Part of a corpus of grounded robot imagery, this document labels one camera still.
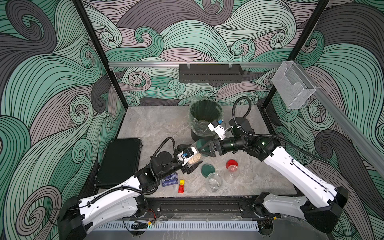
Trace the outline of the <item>black bin with green liner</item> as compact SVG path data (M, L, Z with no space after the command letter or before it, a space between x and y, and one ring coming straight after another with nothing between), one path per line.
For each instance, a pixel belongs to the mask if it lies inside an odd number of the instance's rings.
M189 124L192 139L194 141L215 139L216 133L211 131L208 125L213 121L221 120L222 117L223 109L217 102L194 99L189 107Z

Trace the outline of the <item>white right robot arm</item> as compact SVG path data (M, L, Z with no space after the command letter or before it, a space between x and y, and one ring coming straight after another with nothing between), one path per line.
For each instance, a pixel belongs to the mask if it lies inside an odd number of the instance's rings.
M197 148L209 157L244 151L278 171L303 193L302 197L261 193L253 203L255 213L260 218L288 215L306 220L315 229L330 234L348 201L349 192L346 188L335 187L322 180L272 138L238 136L224 140L198 140Z

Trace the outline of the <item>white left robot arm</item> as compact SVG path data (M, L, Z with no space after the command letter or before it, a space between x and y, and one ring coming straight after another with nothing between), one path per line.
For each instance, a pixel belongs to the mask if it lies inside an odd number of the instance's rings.
M190 174L203 159L195 148L188 148L175 157L161 152L147 166L113 188L83 199L67 199L57 217L59 238L83 240L106 223L123 217L143 216L148 209L145 196L153 194L162 179L178 170Z

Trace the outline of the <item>red jar lid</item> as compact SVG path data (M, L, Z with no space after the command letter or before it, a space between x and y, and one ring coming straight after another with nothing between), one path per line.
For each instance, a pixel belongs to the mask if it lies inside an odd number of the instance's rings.
M226 168L227 168L227 170L229 170L229 171L235 171L235 170L237 170L238 169L238 167L239 167L239 165L238 165L238 162L237 161L235 161L235 160L228 160L227 162L226 162Z

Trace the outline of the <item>green-lidded oatmeal jar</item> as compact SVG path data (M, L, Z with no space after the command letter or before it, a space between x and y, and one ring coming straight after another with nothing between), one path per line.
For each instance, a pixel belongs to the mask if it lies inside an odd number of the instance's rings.
M190 147L195 147L196 150L197 150L197 147L196 147L196 142L193 143ZM202 154L200 154L199 152L197 154L195 154L191 160L189 160L187 163L190 164L190 165L193 165L197 162L202 162L205 158L207 157L204 157Z

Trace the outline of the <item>red-lidded oatmeal jar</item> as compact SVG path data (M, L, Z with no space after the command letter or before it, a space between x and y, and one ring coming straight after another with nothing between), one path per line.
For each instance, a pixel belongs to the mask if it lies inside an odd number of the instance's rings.
M240 175L240 170L237 165L230 165L225 172L224 179L227 183L233 183Z

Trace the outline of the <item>glass oatmeal jar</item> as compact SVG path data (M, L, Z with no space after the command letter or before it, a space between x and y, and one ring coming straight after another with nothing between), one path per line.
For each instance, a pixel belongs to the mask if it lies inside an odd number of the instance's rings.
M223 185L223 179L218 173L211 173L207 176L207 188L211 192L217 192Z

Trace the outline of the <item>green jar lid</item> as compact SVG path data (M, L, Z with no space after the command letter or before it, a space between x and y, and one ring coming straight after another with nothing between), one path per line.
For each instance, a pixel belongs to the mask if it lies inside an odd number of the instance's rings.
M210 174L215 173L215 167L211 164L204 164L201 169L201 174L204 178L207 178Z
M215 152L211 147L212 143L213 143L212 140L199 139L196 142L196 147L198 152L202 154L204 157L214 157Z

